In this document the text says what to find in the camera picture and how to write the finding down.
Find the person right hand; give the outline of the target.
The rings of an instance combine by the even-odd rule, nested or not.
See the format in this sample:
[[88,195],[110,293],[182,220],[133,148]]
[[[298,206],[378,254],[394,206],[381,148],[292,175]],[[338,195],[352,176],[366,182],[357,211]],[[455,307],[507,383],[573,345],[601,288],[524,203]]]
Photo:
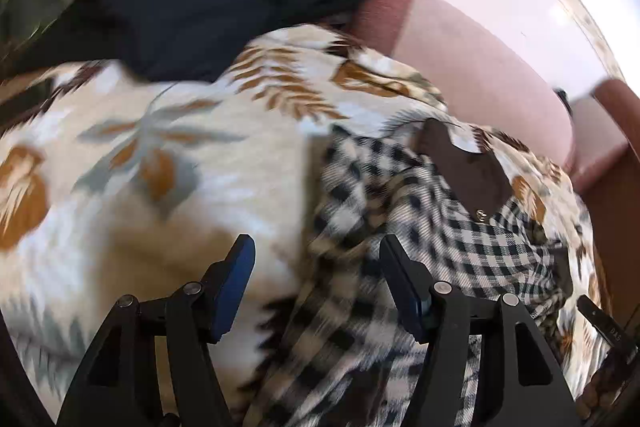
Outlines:
[[623,386],[627,375],[626,365],[620,355],[612,351],[586,384],[582,394],[576,399],[576,409],[582,421],[588,421],[595,413],[612,407],[616,395]]

